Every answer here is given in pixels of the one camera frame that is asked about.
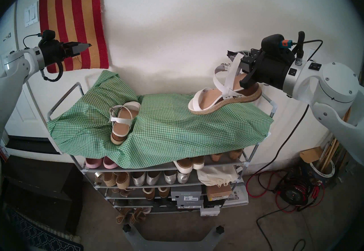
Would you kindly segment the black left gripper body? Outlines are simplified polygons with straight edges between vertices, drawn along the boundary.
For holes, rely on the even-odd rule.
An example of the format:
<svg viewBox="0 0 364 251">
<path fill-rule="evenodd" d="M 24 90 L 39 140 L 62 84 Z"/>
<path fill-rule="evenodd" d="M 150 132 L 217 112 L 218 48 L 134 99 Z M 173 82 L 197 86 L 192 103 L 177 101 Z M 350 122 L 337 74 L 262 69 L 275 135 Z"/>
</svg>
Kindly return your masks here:
<svg viewBox="0 0 364 251">
<path fill-rule="evenodd" d="M 70 57 L 70 51 L 63 44 L 64 42 L 59 41 L 40 41 L 45 67 Z"/>
</svg>

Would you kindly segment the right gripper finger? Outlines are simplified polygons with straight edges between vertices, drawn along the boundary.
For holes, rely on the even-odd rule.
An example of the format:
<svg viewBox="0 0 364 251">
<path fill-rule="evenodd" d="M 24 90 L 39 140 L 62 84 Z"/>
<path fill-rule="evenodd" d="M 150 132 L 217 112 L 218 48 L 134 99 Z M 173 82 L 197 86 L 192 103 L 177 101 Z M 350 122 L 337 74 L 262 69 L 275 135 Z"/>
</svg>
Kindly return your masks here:
<svg viewBox="0 0 364 251">
<path fill-rule="evenodd" d="M 248 89 L 251 87 L 259 87 L 259 83 L 256 79 L 256 73 L 241 73 L 239 74 L 241 79 L 239 81 L 240 87 Z"/>
<path fill-rule="evenodd" d="M 254 61 L 257 56 L 258 50 L 243 50 L 238 52 L 228 51 L 227 57 L 233 61 L 234 58 L 238 55 L 238 53 L 242 54 L 243 57 L 247 57 L 247 59 L 243 59 L 243 61 Z"/>
</svg>

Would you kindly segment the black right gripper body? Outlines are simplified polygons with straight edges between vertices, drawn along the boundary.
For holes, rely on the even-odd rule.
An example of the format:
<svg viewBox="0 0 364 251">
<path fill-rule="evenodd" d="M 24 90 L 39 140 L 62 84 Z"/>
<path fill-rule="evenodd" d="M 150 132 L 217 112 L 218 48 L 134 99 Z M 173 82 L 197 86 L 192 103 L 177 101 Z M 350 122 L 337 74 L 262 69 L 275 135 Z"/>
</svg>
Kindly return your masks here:
<svg viewBox="0 0 364 251">
<path fill-rule="evenodd" d="M 256 73 L 258 83 L 266 83 L 273 87 L 283 87 L 288 71 L 295 60 L 292 51 L 279 51 L 273 56 L 264 51 L 258 51 L 254 61 L 243 61 L 240 68 L 243 73 Z"/>
</svg>

